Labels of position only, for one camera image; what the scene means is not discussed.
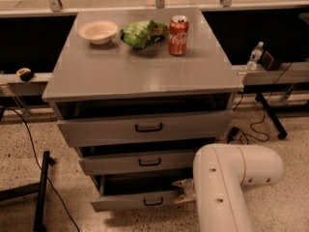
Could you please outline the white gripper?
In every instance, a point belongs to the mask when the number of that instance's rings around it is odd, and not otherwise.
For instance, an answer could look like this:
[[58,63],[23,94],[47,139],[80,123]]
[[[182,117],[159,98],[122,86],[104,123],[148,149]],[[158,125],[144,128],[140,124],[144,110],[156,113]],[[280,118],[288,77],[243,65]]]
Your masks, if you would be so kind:
[[195,200],[194,180],[192,178],[175,181],[172,183],[172,186],[184,189],[184,193],[174,200],[175,204],[193,202]]

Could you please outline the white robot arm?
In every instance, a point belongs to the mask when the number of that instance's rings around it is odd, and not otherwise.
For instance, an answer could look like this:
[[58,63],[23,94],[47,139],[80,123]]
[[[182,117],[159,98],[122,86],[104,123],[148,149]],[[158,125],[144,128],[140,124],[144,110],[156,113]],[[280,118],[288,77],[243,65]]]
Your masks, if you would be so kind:
[[257,145],[209,144],[197,151],[193,177],[173,183],[184,190],[178,203],[195,201],[200,232],[254,232],[242,187],[278,183],[284,162]]

